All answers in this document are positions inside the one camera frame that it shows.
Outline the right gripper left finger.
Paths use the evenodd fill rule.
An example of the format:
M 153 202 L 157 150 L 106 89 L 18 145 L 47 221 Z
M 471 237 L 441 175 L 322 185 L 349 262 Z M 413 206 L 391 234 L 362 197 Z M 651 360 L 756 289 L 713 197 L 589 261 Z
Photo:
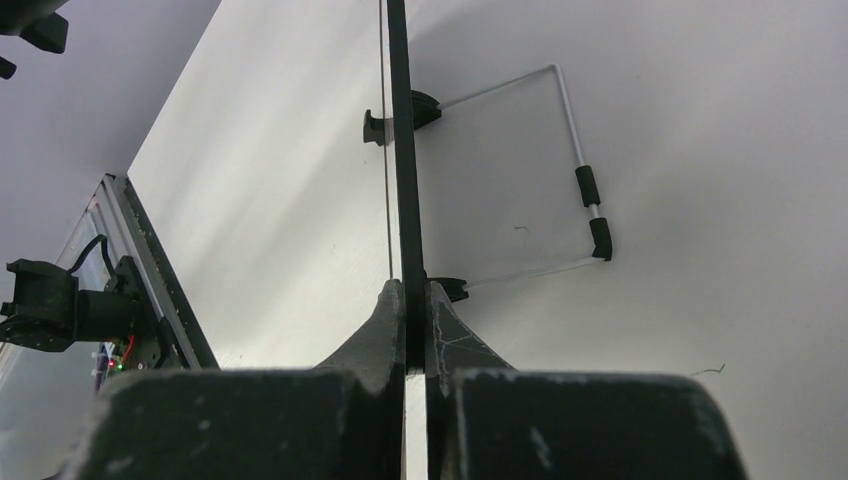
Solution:
M 405 315 L 390 280 L 309 369 L 154 370 L 107 386 L 65 479 L 401 479 Z

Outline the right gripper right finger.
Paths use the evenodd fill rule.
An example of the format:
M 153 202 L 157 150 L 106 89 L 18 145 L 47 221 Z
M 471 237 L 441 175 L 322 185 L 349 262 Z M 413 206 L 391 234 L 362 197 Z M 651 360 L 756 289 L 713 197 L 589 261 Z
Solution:
M 717 403 L 652 373 L 521 371 L 427 288 L 432 479 L 744 479 Z

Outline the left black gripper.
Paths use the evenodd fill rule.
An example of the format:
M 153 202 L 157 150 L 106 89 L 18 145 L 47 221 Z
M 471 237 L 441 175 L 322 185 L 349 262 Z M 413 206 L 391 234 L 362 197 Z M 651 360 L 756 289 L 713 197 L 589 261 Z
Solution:
M 58 13 L 68 0 L 1 0 L 1 35 L 19 37 L 53 54 L 66 49 L 69 22 Z

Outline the small black-framed whiteboard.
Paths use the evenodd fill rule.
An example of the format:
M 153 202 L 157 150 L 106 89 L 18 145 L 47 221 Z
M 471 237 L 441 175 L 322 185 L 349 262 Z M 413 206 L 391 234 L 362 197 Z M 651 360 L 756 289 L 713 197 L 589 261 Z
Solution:
M 401 280 L 406 320 L 407 370 L 425 372 L 427 276 L 424 269 L 419 187 L 405 2 L 380 3 L 381 78 L 385 153 L 388 155 L 389 227 L 394 273 Z

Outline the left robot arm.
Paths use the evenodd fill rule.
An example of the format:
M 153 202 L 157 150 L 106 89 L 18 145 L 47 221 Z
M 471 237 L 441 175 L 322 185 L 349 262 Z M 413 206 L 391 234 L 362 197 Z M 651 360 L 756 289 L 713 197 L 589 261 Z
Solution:
M 65 52 L 69 22 L 57 10 L 63 1 L 3 1 L 1 34 L 19 37 L 53 54 Z M 1 304 L 1 341 L 43 352 L 63 352 L 76 342 L 123 341 L 144 316 L 141 301 L 127 293 L 79 288 L 75 276 L 90 253 L 100 249 L 111 280 L 118 280 L 108 237 L 98 234 L 68 269 L 45 261 L 18 259 L 6 265 L 15 275 L 13 299 Z

